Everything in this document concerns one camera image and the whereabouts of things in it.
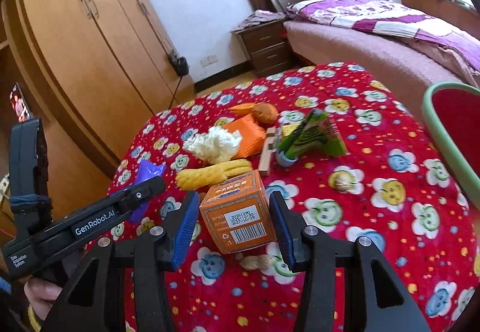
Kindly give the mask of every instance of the nightstand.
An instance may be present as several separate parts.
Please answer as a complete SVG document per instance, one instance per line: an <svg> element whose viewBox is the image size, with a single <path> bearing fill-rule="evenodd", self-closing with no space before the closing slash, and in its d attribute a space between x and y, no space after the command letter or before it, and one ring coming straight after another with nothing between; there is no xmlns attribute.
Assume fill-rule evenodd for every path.
<svg viewBox="0 0 480 332"><path fill-rule="evenodd" d="M245 55L258 77L270 76L294 66L295 57L284 33L283 20L265 22L237 32Z"/></svg>

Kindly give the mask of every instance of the floral tablecloth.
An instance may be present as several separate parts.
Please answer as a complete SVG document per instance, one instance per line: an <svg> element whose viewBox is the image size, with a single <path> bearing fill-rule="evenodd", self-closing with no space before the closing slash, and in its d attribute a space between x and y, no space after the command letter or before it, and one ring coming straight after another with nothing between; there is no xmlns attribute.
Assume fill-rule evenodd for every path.
<svg viewBox="0 0 480 332"><path fill-rule="evenodd" d="M326 159L308 152L293 167L272 164L271 175L263 178L267 193L280 191L290 209L334 238L354 241L360 235L369 236L401 277L431 330L448 328L479 281L473 273L476 238L469 205L423 129L381 82L354 63L276 74L152 117L121 162L109 193L134 181L141 160L166 163L166 192L150 202L141 223L125 222L107 235L121 241L161 225L185 195L176 187L176 173L203 166L182 150L182 142L212 125L238 118L229 107L241 102L274 104L280 112L278 125L299 122L316 107L332 115L349 154ZM251 161L256 168L259 157ZM338 174L349 177L351 190L333 190ZM241 267L246 255L260 254L275 256L274 264L255 271ZM126 323L127 331L134 331L130 273L126 274L130 281L125 293ZM166 274L166 281L181 332L290 332L303 274L288 270L277 243L220 255L199 217L185 263L177 272ZM341 269L336 271L336 284L337 296L343 297ZM338 300L335 305L335 330L343 329L341 304Z"/></svg>

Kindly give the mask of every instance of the human hand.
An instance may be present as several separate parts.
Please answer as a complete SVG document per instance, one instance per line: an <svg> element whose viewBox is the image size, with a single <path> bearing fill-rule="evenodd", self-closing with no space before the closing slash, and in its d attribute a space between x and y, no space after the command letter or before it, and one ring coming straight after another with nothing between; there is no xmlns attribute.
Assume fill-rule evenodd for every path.
<svg viewBox="0 0 480 332"><path fill-rule="evenodd" d="M30 278L23 287L28 302L35 314L45 320L52 308L53 302L58 298L62 288L56 284L39 278Z"/></svg>

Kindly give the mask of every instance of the purple plastic bag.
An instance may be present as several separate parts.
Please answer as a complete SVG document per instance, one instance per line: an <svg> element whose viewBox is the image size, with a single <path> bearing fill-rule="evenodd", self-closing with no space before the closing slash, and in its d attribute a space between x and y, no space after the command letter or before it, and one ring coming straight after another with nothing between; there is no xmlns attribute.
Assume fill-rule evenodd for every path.
<svg viewBox="0 0 480 332"><path fill-rule="evenodd" d="M138 166L137 177L135 178L134 184L139 184L148 179L153 178L154 176L162 176L166 170L166 165L160 164L156 165L150 163L148 160L142 160ZM142 203L137 209L135 209L127 220L132 224L139 224L142 221L143 215L147 210L148 202Z"/></svg>

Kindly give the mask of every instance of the crumpled tissue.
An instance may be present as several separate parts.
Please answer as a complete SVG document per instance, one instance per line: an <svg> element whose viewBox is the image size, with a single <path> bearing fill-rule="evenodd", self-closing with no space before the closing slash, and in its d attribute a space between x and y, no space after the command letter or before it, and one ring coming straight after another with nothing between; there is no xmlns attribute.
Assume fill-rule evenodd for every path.
<svg viewBox="0 0 480 332"><path fill-rule="evenodd" d="M230 133L220 126L214 126L208 129L208 133L197 134L186 140L183 149L204 162L217 164L234 157L241 140L242 135L238 130Z"/></svg>

